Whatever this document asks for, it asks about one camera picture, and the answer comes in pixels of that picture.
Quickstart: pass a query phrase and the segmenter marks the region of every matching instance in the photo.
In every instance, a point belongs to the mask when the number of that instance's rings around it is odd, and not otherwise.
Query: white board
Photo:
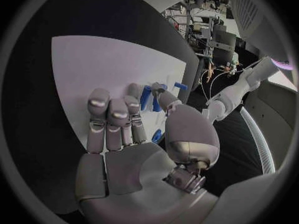
[[[122,98],[130,83],[167,84],[178,95],[174,82],[181,82],[185,62],[134,43],[95,36],[57,36],[52,38],[52,66],[64,112],[82,145],[86,148],[89,113],[87,100],[95,88]],[[142,112],[148,140],[160,128],[164,132],[163,111]]]

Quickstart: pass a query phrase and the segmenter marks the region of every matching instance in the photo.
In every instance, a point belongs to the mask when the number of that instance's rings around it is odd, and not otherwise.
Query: pink light
[[[271,61],[273,62],[274,65],[276,65],[277,67],[279,67],[281,69],[289,70],[289,71],[291,71],[293,69],[293,66],[289,63],[279,62],[279,61],[273,60],[272,58],[271,58]]]

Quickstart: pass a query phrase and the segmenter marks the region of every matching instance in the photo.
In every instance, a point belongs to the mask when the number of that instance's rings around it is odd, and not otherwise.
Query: black background
[[[0,22],[0,35],[3,36],[5,33],[5,28],[9,24],[9,21],[17,13],[20,6],[26,0],[0,0],[0,11],[1,11],[1,22]],[[291,24],[293,26],[294,37],[297,38],[297,2],[298,0],[272,0],[277,6],[276,9],[280,11],[283,16],[285,23]],[[289,221],[297,220],[297,201],[299,197],[298,191],[299,180],[294,173],[294,183],[291,189],[283,196],[280,204],[272,210],[272,212],[267,216],[261,223],[272,223],[277,221]],[[6,185],[3,176],[0,176],[0,187],[1,187],[1,197],[2,197],[2,207],[1,207],[1,218],[3,220],[9,220],[10,223],[18,223],[20,220],[22,222],[28,221],[28,223],[34,223],[32,218],[26,213],[26,211],[21,207],[18,201],[13,197],[13,193],[10,188]]]

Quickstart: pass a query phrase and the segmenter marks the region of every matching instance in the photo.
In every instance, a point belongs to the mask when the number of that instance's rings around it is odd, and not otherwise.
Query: robotic arm
[[[277,70],[270,57],[264,58],[254,68],[245,69],[235,84],[226,87],[207,102],[208,109],[203,109],[203,115],[211,123],[223,120],[241,103],[247,92],[257,89],[261,81]]]

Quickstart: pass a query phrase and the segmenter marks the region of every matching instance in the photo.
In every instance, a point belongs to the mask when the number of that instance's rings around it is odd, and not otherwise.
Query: white robotic arm
[[[245,69],[235,84],[226,87],[206,103],[208,109],[203,109],[203,115],[211,123],[215,120],[223,120],[241,103],[242,97],[247,92],[257,89],[261,81],[273,75],[277,70],[270,57],[264,58],[254,68]]]

